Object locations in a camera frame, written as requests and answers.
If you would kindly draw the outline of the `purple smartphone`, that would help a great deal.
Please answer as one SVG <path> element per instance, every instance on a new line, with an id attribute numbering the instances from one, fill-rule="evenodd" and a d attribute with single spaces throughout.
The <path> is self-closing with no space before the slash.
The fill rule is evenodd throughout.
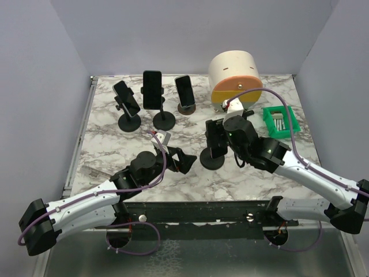
<path id="1" fill-rule="evenodd" d="M 223 127 L 223 119 L 207 120 L 206 126 L 206 143 L 210 150 L 212 159 L 220 158 L 228 152 L 228 143 Z"/>

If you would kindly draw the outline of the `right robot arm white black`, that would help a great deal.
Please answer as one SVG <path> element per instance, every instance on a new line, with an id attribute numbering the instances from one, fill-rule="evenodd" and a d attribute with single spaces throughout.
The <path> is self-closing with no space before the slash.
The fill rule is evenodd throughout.
<path id="1" fill-rule="evenodd" d="M 305 158 L 298 158 L 286 144 L 270 137 L 260 137 L 252 123 L 242 116 L 205 123 L 207 158 L 202 165 L 216 160 L 223 165 L 229 149 L 235 154 L 238 167 L 249 164 L 256 169 L 291 179 L 320 195 L 318 199 L 273 197 L 265 211 L 266 221 L 277 226 L 284 220 L 318 220 L 350 234 L 359 234 L 368 206 L 368 181 L 359 182 L 327 171 Z"/>

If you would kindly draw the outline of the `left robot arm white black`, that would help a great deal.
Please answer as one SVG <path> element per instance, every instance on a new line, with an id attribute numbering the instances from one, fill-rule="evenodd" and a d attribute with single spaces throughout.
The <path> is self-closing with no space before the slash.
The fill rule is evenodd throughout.
<path id="1" fill-rule="evenodd" d="M 196 159 L 180 148 L 143 151 L 123 170 L 92 189 L 49 203 L 34 200 L 19 221 L 21 235 L 17 243 L 26 247 L 30 256 L 36 256 L 78 231 L 129 226 L 132 221 L 125 200 L 159 184 L 166 170 L 187 174 Z"/>

